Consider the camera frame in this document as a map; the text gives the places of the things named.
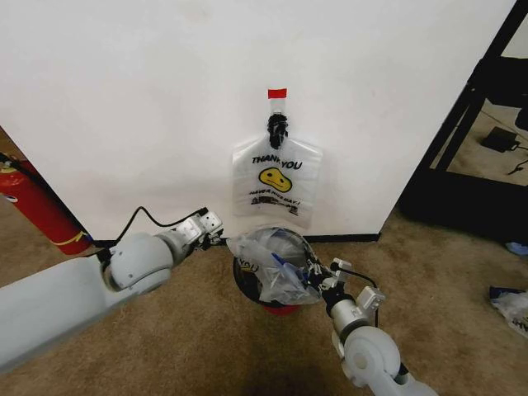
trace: plastic bag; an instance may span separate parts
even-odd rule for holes
[[[491,302],[510,328],[528,338],[528,293],[501,293]]]
[[[272,99],[270,135],[233,153],[236,215],[273,215],[309,227],[314,212],[321,150],[288,138],[279,99]]]
[[[306,282],[309,266],[317,258],[297,233],[277,227],[258,229],[230,238],[227,244],[262,284],[260,301],[298,305],[320,300],[320,294]]]

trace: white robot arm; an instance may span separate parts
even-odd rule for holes
[[[117,306],[165,283],[195,248],[219,239],[213,212],[151,236],[138,233],[110,250],[62,262],[0,289],[0,373],[86,328]]]
[[[109,250],[74,258],[0,289],[0,373],[86,328],[114,308],[165,283],[195,248],[219,241],[222,222],[195,214],[155,236],[139,233]],[[332,271],[314,263],[309,282],[321,291],[332,318],[332,342],[346,377],[376,396],[437,396],[401,364],[398,347],[368,325],[384,295],[366,287],[354,300],[344,292],[351,264],[334,259]]]
[[[369,325],[385,295],[367,286],[354,300],[344,291],[345,280],[354,274],[352,265],[334,258],[330,268],[313,264],[309,280],[327,303],[334,328],[332,343],[345,376],[359,388],[368,386],[376,396],[438,396],[408,372],[390,335]]]

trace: red fire extinguisher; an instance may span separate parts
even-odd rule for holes
[[[4,162],[0,168],[0,194],[11,201],[53,245],[65,254],[77,254],[90,247],[87,234],[47,191],[45,181],[29,161],[12,162],[2,155],[0,162]]]

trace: electrical cord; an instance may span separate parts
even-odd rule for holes
[[[516,172],[519,172],[519,171],[522,171],[524,168],[521,166],[521,165],[524,165],[525,163],[528,163],[528,159],[526,159],[525,161],[521,162],[521,163],[518,163],[511,172],[507,173],[508,176],[512,175],[513,173],[516,173]]]
[[[179,219],[178,221],[175,221],[173,223],[169,223],[169,224],[164,224],[164,223],[160,223],[159,221],[157,221],[150,213],[147,209],[145,209],[143,206],[140,206],[138,207],[134,213],[132,214],[132,216],[130,217],[130,220],[128,221],[128,223],[126,224],[126,226],[123,228],[123,231],[121,231],[121,233],[119,234],[119,237],[117,237],[115,239],[115,244],[117,244],[126,234],[126,232],[129,230],[130,228],[130,225],[132,225],[132,223],[134,222],[134,219],[135,219],[135,216],[140,212],[140,211],[143,211],[147,217],[150,219],[150,221],[152,221],[154,224],[156,224],[158,227],[163,227],[163,228],[166,228],[166,227],[173,227],[175,225],[178,225],[179,223],[185,221],[186,219],[188,219],[189,217],[191,216],[194,216],[194,215],[204,215],[205,213],[207,213],[207,208],[203,207],[201,209],[198,209],[197,211],[195,212],[192,212],[191,214],[189,214],[188,216],[184,217],[183,219]]]
[[[357,276],[358,278],[364,279],[365,281],[370,282],[370,284],[372,285],[372,287],[374,287],[375,289],[378,289],[378,286],[377,286],[376,282],[374,282],[374,281],[373,281],[371,278],[369,278],[367,275],[360,274],[359,272],[343,270],[342,268],[339,268],[339,271],[343,271],[343,272],[346,272],[346,273],[349,274],[349,275]],[[379,324],[380,324],[380,315],[378,314],[379,311],[380,311],[380,309],[376,309],[376,311],[375,311],[375,313],[374,313],[374,325],[375,325],[376,327],[379,327]]]

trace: white wall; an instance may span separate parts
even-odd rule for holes
[[[94,238],[146,205],[233,235],[232,147],[323,148],[306,234],[378,233],[513,0],[4,0],[0,124]],[[135,230],[154,231],[146,220]]]

